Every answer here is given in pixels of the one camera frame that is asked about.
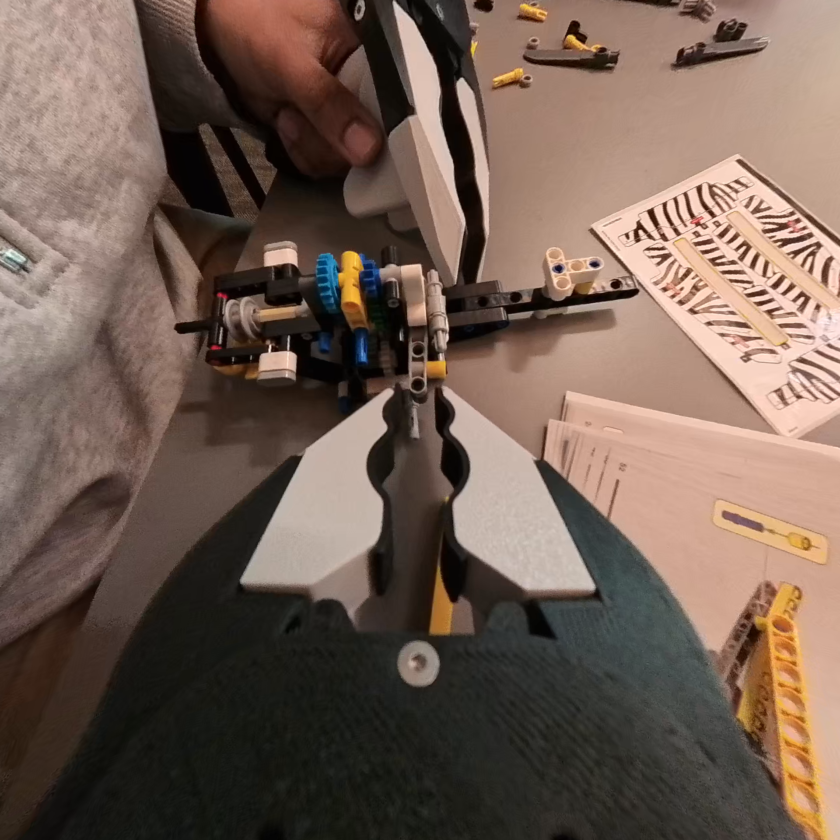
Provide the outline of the multicoloured lego vehicle assembly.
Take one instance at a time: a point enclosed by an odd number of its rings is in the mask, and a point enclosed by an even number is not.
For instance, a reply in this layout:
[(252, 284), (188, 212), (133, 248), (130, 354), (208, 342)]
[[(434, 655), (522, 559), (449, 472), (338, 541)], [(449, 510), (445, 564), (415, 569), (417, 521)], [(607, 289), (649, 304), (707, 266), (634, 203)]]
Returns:
[(203, 336), (205, 362), (217, 372), (266, 385), (335, 385), (340, 411), (350, 414), (394, 385), (411, 402), (409, 328), (426, 328), (448, 366), (451, 345), (498, 333), (515, 320), (637, 296), (634, 277), (602, 279), (602, 268), (599, 259), (568, 260), (552, 248), (540, 286), (503, 290), (482, 281), (446, 287), (434, 269), (401, 263), (394, 247), (379, 259), (323, 253), (305, 274), (298, 247), (279, 242), (266, 247), (262, 267), (216, 277), (208, 315), (178, 322), (174, 330)]

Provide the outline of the zebra striped sticker sheet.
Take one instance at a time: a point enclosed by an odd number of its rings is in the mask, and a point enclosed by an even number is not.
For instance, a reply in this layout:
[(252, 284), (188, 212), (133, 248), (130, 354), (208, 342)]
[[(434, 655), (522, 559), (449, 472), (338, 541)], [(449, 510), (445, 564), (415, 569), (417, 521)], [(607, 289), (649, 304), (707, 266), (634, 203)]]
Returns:
[(744, 157), (591, 232), (776, 433), (838, 417), (838, 231)]

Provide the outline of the person's grey sweater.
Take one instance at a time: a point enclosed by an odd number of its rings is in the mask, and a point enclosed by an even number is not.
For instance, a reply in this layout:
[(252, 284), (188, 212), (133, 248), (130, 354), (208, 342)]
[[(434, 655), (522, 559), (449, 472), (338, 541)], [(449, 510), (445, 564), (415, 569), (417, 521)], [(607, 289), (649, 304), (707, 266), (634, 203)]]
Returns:
[(196, 354), (161, 125), (243, 127), (195, 2), (2, 2), (2, 646), (104, 572)]

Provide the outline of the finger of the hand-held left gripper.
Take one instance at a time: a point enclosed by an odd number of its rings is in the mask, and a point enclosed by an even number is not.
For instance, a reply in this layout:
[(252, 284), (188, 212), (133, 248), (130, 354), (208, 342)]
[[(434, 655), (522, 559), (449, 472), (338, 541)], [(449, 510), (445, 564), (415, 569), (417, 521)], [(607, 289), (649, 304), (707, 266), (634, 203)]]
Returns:
[(480, 282), (490, 233), (490, 172), (487, 121), (469, 37), (451, 38), (451, 156), (465, 232), (456, 282)]
[(455, 281), (465, 221), (456, 195), (452, 122), (445, 117), (445, 104), (452, 97), (451, 39), (468, 37), (469, 21), (461, 2), (394, 4), (402, 8), (396, 12), (397, 26), (414, 115), (392, 133), (385, 132), (359, 41), (341, 70), (341, 81), (374, 116), (384, 144), (374, 163), (356, 166), (348, 174), (344, 203), (354, 217), (386, 215), (394, 228), (416, 228), (442, 280)]

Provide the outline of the dark grey lego blade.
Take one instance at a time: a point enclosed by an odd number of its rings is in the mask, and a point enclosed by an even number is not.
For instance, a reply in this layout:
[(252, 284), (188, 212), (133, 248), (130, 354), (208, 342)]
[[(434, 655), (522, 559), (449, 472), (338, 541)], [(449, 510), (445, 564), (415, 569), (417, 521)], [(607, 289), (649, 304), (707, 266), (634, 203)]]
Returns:
[(522, 58), (537, 66), (571, 67), (587, 70), (609, 70), (617, 66), (619, 50), (597, 49), (526, 49)]
[(764, 36), (727, 41), (700, 41), (693, 45), (680, 47), (671, 66), (675, 69), (693, 67), (714, 61), (754, 55), (764, 51), (769, 45), (770, 39)]

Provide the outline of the dark striped cloth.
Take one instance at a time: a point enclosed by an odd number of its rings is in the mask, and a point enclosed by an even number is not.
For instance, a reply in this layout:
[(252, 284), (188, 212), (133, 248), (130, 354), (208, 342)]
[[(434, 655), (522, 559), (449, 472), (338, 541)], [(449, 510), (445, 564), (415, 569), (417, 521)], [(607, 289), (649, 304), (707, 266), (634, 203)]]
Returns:
[(161, 132), (167, 180), (162, 200), (177, 207), (254, 222), (276, 168), (265, 144), (245, 131), (204, 125)]

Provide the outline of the person's left hand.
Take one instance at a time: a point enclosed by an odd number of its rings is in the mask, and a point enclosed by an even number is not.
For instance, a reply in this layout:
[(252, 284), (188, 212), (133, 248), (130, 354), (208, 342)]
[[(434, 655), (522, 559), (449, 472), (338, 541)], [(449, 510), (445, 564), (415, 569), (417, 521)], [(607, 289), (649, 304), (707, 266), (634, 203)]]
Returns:
[(196, 3), (196, 37), (247, 118), (304, 175), (372, 164), (383, 134), (338, 73), (358, 47), (339, 2)]

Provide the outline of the lego instruction booklet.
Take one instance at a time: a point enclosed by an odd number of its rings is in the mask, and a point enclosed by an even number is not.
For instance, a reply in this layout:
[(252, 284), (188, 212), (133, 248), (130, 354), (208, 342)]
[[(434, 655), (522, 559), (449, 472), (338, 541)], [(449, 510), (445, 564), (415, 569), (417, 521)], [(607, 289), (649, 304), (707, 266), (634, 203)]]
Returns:
[(796, 618), (826, 827), (838, 838), (838, 447), (567, 392), (543, 458), (645, 554), (720, 651), (763, 581)]

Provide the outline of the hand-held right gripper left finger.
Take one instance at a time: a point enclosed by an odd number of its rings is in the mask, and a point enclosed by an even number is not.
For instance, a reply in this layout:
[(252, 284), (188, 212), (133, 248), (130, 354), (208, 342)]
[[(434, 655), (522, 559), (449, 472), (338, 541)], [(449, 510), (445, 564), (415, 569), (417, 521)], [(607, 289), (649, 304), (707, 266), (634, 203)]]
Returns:
[(392, 503), (404, 392), (386, 388), (298, 458), (239, 580), (247, 592), (341, 604), (353, 624), (384, 594), (394, 561)]

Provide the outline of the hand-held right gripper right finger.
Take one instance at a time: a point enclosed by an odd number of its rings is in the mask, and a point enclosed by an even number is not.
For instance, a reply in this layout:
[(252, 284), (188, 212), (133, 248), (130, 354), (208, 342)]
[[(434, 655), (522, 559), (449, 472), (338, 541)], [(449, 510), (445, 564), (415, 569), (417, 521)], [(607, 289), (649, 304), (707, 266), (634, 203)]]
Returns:
[(550, 634), (553, 609), (597, 607), (597, 583), (564, 518), (552, 468), (448, 386), (434, 396), (442, 509), (440, 576), (455, 604), (456, 633), (482, 633), (509, 605), (524, 626)]

